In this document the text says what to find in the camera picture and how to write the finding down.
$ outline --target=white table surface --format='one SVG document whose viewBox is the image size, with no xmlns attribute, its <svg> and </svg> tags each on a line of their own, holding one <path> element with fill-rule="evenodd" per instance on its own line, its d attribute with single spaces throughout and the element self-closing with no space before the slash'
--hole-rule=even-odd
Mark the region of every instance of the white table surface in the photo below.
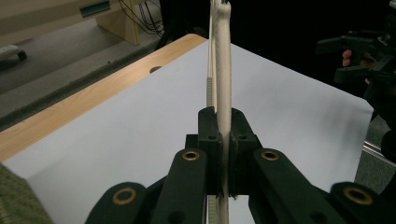
<svg viewBox="0 0 396 224">
<path fill-rule="evenodd" d="M 84 223 L 105 191 L 167 175 L 205 107 L 207 42 L 4 161 L 26 178 L 55 223 Z M 233 107 L 264 147 L 311 184 L 353 181 L 373 109 L 361 98 L 232 45 Z M 230 223 L 254 223 L 248 197 Z"/>
</svg>

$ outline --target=gray floor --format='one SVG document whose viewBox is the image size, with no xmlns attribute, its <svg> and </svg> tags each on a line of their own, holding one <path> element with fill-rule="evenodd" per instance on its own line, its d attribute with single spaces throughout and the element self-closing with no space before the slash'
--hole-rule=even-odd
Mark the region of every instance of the gray floor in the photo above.
<svg viewBox="0 0 396 224">
<path fill-rule="evenodd" d="M 159 21 L 160 10 L 151 1 L 148 4 Z M 141 44 L 134 46 L 90 20 L 18 43 L 27 60 L 0 61 L 0 131 L 146 56 L 159 40 L 141 30 Z M 387 130 L 377 117 L 367 141 L 380 146 Z M 356 182 L 379 193 L 394 173 L 393 163 L 363 151 Z"/>
</svg>

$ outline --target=dark background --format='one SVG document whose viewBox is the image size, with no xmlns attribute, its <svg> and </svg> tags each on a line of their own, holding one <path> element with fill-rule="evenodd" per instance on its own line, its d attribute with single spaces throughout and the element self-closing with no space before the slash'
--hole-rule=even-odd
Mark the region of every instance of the dark background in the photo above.
<svg viewBox="0 0 396 224">
<path fill-rule="evenodd" d="M 187 27 L 208 31 L 210 1 L 162 0 L 160 3 L 165 32 L 174 34 L 173 38 L 190 33 Z M 340 90 L 363 96 L 365 83 L 341 85 L 332 81 L 335 69 L 342 66 L 342 51 L 316 55 L 316 43 L 351 30 L 382 31 L 385 16 L 392 11 L 389 0 L 230 0 L 230 3 L 233 44 Z"/>
</svg>

